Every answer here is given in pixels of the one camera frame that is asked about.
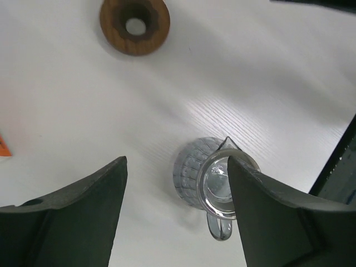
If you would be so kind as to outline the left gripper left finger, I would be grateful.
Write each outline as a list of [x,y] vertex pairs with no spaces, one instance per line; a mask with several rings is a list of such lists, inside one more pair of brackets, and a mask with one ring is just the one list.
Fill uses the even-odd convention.
[[2,266],[108,266],[127,158],[20,206],[1,207]]

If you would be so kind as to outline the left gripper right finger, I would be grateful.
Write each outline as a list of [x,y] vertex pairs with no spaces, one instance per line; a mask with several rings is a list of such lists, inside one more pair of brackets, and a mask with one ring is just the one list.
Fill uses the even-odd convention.
[[354,266],[355,207],[316,197],[228,159],[248,266]]

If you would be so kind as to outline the clear glass dripper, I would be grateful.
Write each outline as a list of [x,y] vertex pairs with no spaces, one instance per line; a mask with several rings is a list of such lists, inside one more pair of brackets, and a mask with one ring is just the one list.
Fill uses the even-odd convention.
[[198,138],[180,151],[172,173],[178,195],[190,206],[207,212],[210,233],[218,241],[231,237],[236,219],[228,178],[231,152],[249,160],[229,136],[224,140]]

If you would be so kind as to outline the orange coffee filter box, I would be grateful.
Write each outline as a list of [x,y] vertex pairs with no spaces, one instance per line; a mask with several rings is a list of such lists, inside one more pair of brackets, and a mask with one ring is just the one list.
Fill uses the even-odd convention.
[[0,157],[11,157],[11,156],[12,156],[12,153],[10,152],[4,139],[0,135]]

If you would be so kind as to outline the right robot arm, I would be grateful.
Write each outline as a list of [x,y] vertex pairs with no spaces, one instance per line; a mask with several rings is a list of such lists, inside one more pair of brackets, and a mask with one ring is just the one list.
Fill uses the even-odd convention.
[[288,2],[298,4],[309,4],[334,9],[337,11],[356,13],[355,0],[276,0],[277,2]]

